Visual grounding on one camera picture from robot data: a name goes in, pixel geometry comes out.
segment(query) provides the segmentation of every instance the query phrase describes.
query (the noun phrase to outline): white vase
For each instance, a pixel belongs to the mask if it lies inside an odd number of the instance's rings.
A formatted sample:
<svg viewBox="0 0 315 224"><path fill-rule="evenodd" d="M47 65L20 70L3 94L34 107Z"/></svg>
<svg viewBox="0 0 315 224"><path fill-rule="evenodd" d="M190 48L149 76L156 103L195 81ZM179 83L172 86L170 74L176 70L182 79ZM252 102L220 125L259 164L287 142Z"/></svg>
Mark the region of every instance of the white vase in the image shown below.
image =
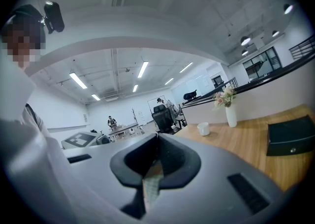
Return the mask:
<svg viewBox="0 0 315 224"><path fill-rule="evenodd" d="M236 113L235 113L235 106L234 104L231 104L229 108L225 108L226 111L226 118L228 125L233 128L237 125L237 118L236 118Z"/></svg>

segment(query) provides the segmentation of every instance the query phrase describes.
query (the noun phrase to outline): bouquet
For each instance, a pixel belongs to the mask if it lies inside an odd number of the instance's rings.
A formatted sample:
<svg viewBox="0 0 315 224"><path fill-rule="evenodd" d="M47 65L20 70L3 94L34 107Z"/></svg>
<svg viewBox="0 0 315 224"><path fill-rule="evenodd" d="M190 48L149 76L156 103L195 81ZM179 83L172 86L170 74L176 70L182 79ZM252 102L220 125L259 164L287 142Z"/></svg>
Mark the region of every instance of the bouquet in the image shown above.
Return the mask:
<svg viewBox="0 0 315 224"><path fill-rule="evenodd" d="M227 87L224 92L218 92L213 96L213 99L215 99L215 107L219 107L224 105L225 107L229 108L231 106L231 103L233 99L235 98L235 91L231 87Z"/></svg>

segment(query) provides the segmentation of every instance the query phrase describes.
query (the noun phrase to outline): table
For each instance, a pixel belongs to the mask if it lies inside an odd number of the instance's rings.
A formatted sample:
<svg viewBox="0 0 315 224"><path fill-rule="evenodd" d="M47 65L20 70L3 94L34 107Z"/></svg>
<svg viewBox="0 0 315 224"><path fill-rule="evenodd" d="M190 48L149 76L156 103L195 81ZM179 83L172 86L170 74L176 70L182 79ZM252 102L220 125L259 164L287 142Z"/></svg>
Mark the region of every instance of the table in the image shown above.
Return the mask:
<svg viewBox="0 0 315 224"><path fill-rule="evenodd" d="M140 134L139 133L139 124L134 123L134 124L130 124L130 125L124 126L122 128L118 128L116 130L113 130L112 132L110 132L108 134L108 136L110 137L111 140L116 141L116 139L118 139L117 135L119 135L120 133L123 133L125 130L130 129L130 128L133 128L135 130L135 134L138 134L138 135Z"/></svg>
<svg viewBox="0 0 315 224"><path fill-rule="evenodd" d="M186 121L186 120L185 120L185 117L183 115L176 117L176 120L178 121L180 128L182 128L181 122L183 123L183 126L185 126L184 121Z"/></svg>
<svg viewBox="0 0 315 224"><path fill-rule="evenodd" d="M225 124L210 124L210 134L201 136L197 125L187 125L175 135L228 150L269 176L283 191L299 183L306 175L314 151L292 155L267 157L268 124L280 123L315 114L300 105L274 115L238 122L235 128Z"/></svg>

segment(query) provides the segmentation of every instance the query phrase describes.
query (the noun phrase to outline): headset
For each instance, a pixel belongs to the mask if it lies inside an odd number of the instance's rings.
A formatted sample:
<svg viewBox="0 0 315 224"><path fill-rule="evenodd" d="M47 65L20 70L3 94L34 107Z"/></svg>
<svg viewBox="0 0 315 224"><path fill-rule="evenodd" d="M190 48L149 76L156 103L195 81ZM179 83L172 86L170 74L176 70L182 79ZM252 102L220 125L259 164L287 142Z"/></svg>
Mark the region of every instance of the headset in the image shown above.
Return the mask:
<svg viewBox="0 0 315 224"><path fill-rule="evenodd" d="M47 27L48 34L53 31L62 32L64 30L63 18L59 4L47 1L44 6L45 15L42 15L35 7L30 4L23 5L9 14L9 18L3 26L5 30L9 25L27 22L32 25L35 36L35 48L40 49L41 44L46 42L44 27Z"/></svg>

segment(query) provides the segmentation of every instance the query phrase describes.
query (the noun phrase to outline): white ceiling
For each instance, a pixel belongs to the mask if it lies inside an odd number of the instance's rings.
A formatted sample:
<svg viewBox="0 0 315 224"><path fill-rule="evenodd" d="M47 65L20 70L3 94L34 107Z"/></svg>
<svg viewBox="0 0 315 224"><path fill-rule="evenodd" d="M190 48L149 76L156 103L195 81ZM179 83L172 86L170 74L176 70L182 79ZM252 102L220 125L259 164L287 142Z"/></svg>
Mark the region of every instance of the white ceiling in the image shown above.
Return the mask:
<svg viewBox="0 0 315 224"><path fill-rule="evenodd" d="M43 12L44 3L47 0L20 0L17 5L30 3ZM61 7L63 15L71 12L80 12L82 8L104 6L112 8L117 6L128 6L137 8L140 6L150 7L157 13L175 18L189 27L196 28L198 33L209 41L213 41L225 54L230 64L242 58L240 45L242 36L262 37L265 44L272 41L272 31L283 32L290 20L290 15L283 15L285 3L296 3L295 0L50 0L56 1ZM256 50L254 46L249 47L250 53ZM77 67L81 74L92 71L100 73L85 76L88 84L93 85L95 93L106 96L105 92L116 88L117 83L111 77L112 84L107 80L110 71L115 71L109 60L110 50L90 52L85 55L78 55L64 62L56 63L45 69L51 74L56 82L68 79L69 68ZM119 81L124 93L128 93L135 84L134 76L139 71L141 58L146 56L150 65L146 72L149 74L141 80L139 91L148 91L160 88L174 73L186 63L195 60L197 56L187 56L176 52L163 52L155 49L118 49L117 61ZM124 73L123 68L130 67L129 73ZM70 81L64 82L64 86L70 85ZM85 91L76 91L76 86L67 86L71 92L78 92L84 101L89 99Z"/></svg>
<svg viewBox="0 0 315 224"><path fill-rule="evenodd" d="M80 102L89 103L95 101L91 94L100 98L115 94L119 94L119 97L132 95L136 84L139 85L137 94L167 88L172 84L165 85L169 79L178 80L205 60L196 55L151 48L101 50L59 61L37 72L32 78L40 79ZM149 64L143 76L138 78L143 61ZM190 62L193 65L179 73ZM82 89L70 78L69 74L73 71L87 89Z"/></svg>

